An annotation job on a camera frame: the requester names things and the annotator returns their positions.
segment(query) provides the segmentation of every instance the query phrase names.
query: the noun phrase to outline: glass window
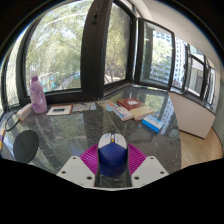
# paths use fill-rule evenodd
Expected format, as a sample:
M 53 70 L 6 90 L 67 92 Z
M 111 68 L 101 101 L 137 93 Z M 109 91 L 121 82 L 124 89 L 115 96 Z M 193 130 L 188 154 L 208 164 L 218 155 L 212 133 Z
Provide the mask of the glass window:
M 175 44 L 176 48 L 178 48 L 177 44 L 180 45 L 180 48 L 183 48 L 183 57 L 176 54 L 175 69 L 176 71 L 179 71 L 180 78 L 178 80 L 173 80 L 172 86 L 180 89 L 183 85 L 184 70 L 180 71 L 180 68 L 178 69 L 178 67 L 182 67 L 185 64 L 185 45 L 187 45 L 187 43 L 181 39 L 176 38 Z
M 135 67 L 136 67 L 136 59 L 137 59 L 137 49 L 138 49 L 138 22 L 136 23 L 135 58 L 134 58 L 134 67 L 133 67 L 132 78 L 134 78 L 134 75 L 135 75 Z
M 166 34 L 171 37 L 169 31 L 144 22 L 144 48 L 140 81 L 168 87 L 172 65 L 172 41 L 153 36 L 154 33 Z M 161 73 L 160 80 L 156 79 L 156 70 Z
M 207 102 L 209 104 L 212 104 L 212 100 L 213 100 L 213 97 L 214 97 L 214 92 L 215 92 L 215 70 L 211 68 L 209 93 L 208 93 L 208 98 L 207 98 Z
M 196 96 L 200 96 L 203 83 L 204 66 L 194 59 L 192 59 L 192 62 L 188 91 L 195 94 Z
M 26 57 L 26 86 L 37 71 L 44 92 L 80 88 L 83 28 L 92 0 L 66 4 L 48 12 L 36 27 Z
M 0 65 L 0 117 L 3 113 L 3 108 L 2 108 L 2 98 L 1 98 L 1 91 L 2 91 L 2 82 L 1 82 L 1 79 L 2 79 L 2 71 L 3 71 L 3 62 L 2 64 Z
M 17 53 L 19 50 L 20 43 L 22 41 L 22 38 L 25 34 L 26 30 L 24 30 L 18 39 L 16 40 L 13 49 L 11 51 L 11 54 L 9 56 L 9 61 L 7 64 L 7 70 L 6 70 L 6 94 L 7 94 L 7 100 L 8 105 L 14 105 L 19 103 L 18 95 L 17 95 L 17 88 L 16 88 L 16 58 Z
M 104 84 L 126 78 L 130 16 L 113 3 L 107 36 Z
M 192 55 L 194 55 L 195 57 L 200 59 L 202 62 L 204 62 L 204 55 L 197 48 L 190 45 L 190 52 L 191 52 Z

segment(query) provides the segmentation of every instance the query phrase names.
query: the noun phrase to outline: water bottle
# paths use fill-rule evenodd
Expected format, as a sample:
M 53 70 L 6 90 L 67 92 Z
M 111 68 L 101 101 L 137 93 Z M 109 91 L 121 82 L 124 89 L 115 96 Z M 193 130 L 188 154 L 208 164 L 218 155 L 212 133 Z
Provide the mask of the water bottle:
M 35 113 L 41 114 L 47 111 L 47 103 L 43 87 L 38 80 L 38 74 L 35 71 L 31 72 L 30 100 Z

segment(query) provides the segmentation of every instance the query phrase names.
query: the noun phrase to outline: paper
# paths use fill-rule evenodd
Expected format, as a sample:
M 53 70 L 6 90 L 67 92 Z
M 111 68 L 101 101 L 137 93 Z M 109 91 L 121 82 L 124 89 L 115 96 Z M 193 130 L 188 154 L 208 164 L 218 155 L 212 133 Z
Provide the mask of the paper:
M 72 111 L 72 105 L 60 105 L 60 106 L 52 106 L 48 111 L 47 115 L 63 115 L 70 114 Z
M 128 103 L 129 105 L 138 104 L 138 102 L 136 102 L 136 101 L 128 101 L 127 103 Z
M 78 103 L 73 105 L 72 111 L 83 111 L 83 110 L 96 110 L 96 104 L 91 103 Z
M 109 100 L 98 101 L 97 104 L 99 104 L 101 107 L 103 107 L 107 111 L 113 111 L 114 107 L 118 107 L 116 103 L 113 103 Z

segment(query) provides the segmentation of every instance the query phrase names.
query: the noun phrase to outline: table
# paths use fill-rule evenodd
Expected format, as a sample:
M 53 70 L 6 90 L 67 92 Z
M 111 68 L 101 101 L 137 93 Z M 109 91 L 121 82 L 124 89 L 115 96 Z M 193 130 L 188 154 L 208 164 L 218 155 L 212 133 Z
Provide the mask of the table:
M 106 111 L 96 103 L 92 111 L 72 112 L 70 115 L 46 116 L 32 112 L 24 122 L 5 134 L 3 157 L 15 160 L 13 143 L 24 130 L 33 130 L 39 136 L 39 149 L 29 163 L 52 174 L 57 174 L 71 156 L 80 156 L 86 149 L 99 142 L 105 133 L 119 133 L 127 143 L 140 149 L 147 156 L 155 156 L 171 174 L 181 169 L 181 144 L 176 115 L 166 91 L 128 86 L 104 98 L 116 103 L 118 99 L 137 98 L 156 111 L 154 114 L 165 124 L 157 134 L 134 119 L 122 122 L 113 111 Z M 7 113 L 4 125 L 11 113 Z M 13 125 L 16 117 L 9 122 Z M 117 178 L 101 175 L 102 188 L 126 187 L 126 173 Z

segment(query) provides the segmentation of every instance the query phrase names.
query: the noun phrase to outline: blue block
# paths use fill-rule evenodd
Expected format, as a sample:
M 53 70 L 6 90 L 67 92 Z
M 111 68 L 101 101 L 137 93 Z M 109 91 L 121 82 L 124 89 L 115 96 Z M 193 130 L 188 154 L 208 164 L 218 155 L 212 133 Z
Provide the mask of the blue block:
M 155 117 L 148 115 L 142 120 L 142 124 L 146 125 L 147 127 L 151 128 L 156 133 L 159 133 L 160 129 L 163 127 L 164 123 Z
M 110 143 L 98 151 L 100 173 L 108 177 L 117 177 L 124 173 L 127 166 L 127 149 Z

